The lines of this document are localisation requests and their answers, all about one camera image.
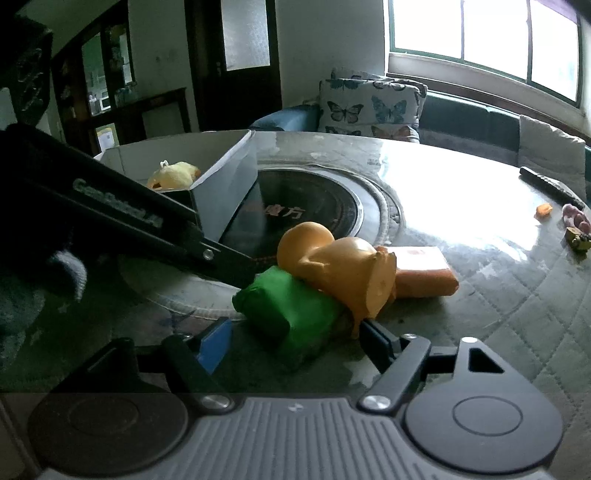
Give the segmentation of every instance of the pink toy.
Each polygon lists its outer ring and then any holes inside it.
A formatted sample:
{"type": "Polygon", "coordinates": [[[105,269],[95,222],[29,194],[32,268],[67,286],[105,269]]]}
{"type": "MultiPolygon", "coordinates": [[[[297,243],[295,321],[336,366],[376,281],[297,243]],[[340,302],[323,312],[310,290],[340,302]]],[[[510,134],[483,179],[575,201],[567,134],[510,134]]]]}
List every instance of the pink toy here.
{"type": "Polygon", "coordinates": [[[574,226],[583,233],[591,233],[591,223],[581,210],[567,203],[562,207],[562,221],[566,226],[574,226]]]}

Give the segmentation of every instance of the orange box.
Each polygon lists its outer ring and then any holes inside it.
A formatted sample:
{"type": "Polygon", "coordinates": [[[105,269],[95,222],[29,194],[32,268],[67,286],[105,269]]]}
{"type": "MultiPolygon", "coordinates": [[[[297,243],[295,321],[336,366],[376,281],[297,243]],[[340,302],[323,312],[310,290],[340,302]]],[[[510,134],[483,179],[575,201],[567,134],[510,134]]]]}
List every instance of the orange box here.
{"type": "Polygon", "coordinates": [[[390,300],[443,297],[459,287],[456,276],[437,247],[388,247],[396,255],[396,281],[390,300]]]}

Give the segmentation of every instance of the butterfly cushion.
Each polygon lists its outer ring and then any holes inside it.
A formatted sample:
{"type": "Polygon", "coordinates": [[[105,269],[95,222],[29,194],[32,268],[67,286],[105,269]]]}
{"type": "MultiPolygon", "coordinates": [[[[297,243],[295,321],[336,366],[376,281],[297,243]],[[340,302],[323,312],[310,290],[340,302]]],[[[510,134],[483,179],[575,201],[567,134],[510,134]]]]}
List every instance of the butterfly cushion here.
{"type": "Polygon", "coordinates": [[[320,82],[319,132],[419,142],[420,91],[380,80],[320,82]]]}
{"type": "Polygon", "coordinates": [[[421,118],[423,113],[423,105],[427,99],[428,88],[427,85],[416,80],[411,79],[400,79],[393,77],[385,77],[383,75],[376,75],[374,73],[361,72],[358,70],[347,69],[344,67],[333,68],[330,72],[331,79],[358,79],[358,80],[380,80],[382,82],[393,82],[400,83],[402,85],[413,85],[418,88],[419,91],[419,106],[418,106],[418,117],[421,118]]]}

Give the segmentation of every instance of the white cardboard box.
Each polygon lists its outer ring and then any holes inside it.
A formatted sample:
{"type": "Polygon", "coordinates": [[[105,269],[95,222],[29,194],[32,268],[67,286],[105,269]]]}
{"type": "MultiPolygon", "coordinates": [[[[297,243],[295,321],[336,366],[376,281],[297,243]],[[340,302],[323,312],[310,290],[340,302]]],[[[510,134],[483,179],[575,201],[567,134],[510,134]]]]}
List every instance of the white cardboard box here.
{"type": "Polygon", "coordinates": [[[192,207],[204,236],[218,241],[256,181],[254,135],[230,130],[152,138],[110,148],[97,160],[143,185],[163,160],[198,167],[202,174],[189,189],[163,194],[192,207]]]}

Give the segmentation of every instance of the door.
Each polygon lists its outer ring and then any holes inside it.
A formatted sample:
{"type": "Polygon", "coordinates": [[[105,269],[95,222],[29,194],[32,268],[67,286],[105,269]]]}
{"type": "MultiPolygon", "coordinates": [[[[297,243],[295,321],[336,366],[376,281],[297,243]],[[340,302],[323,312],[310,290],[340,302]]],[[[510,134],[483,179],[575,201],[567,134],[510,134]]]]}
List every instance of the door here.
{"type": "Polygon", "coordinates": [[[274,0],[185,0],[199,127],[247,128],[281,109],[274,0]]]}

